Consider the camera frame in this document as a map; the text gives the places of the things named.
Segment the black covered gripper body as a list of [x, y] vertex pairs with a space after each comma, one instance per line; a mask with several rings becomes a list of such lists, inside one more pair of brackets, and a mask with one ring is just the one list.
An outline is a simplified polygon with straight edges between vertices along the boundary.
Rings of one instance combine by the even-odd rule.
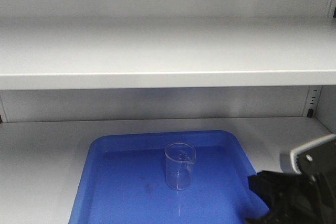
[[335, 172], [316, 175], [258, 172], [249, 189], [268, 207], [245, 223], [335, 223]]

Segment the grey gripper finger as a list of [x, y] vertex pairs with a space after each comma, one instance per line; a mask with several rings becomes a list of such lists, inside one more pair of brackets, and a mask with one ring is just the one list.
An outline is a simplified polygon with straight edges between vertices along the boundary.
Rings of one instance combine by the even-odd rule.
[[335, 168], [335, 134], [315, 138], [280, 152], [280, 168], [284, 174], [318, 177]]

